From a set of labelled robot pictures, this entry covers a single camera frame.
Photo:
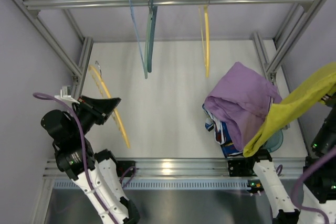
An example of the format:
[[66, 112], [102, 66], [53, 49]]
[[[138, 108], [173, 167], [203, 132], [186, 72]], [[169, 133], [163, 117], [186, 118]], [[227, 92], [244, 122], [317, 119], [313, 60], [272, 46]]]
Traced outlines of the yellow-green trousers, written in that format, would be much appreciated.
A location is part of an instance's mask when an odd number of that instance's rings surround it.
[[243, 156], [253, 156], [274, 133], [302, 116], [314, 104], [326, 105], [334, 94], [335, 62], [331, 62], [313, 73], [279, 104], [271, 106], [264, 123], [244, 147]]

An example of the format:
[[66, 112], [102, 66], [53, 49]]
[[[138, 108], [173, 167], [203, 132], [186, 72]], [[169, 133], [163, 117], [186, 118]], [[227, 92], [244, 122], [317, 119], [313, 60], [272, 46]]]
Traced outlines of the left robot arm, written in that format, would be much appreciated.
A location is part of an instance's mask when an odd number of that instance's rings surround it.
[[41, 126], [53, 139], [58, 169], [90, 200], [103, 223], [138, 223], [139, 212], [122, 187], [133, 177], [135, 163], [124, 168], [108, 150], [94, 152], [85, 135], [94, 125], [103, 125], [119, 105], [120, 98], [94, 99], [81, 96], [71, 106], [47, 94], [34, 93], [41, 100], [54, 100], [66, 110], [51, 110]]

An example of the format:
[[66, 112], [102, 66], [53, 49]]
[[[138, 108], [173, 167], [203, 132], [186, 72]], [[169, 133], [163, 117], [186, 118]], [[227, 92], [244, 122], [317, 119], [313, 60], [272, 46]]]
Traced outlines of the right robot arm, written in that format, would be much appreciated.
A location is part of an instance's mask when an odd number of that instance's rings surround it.
[[306, 157], [290, 194], [267, 150], [228, 162], [231, 177], [256, 177], [248, 180], [248, 192], [266, 194], [273, 223], [335, 223], [335, 96], [322, 101], [331, 111], [311, 144], [316, 158]]

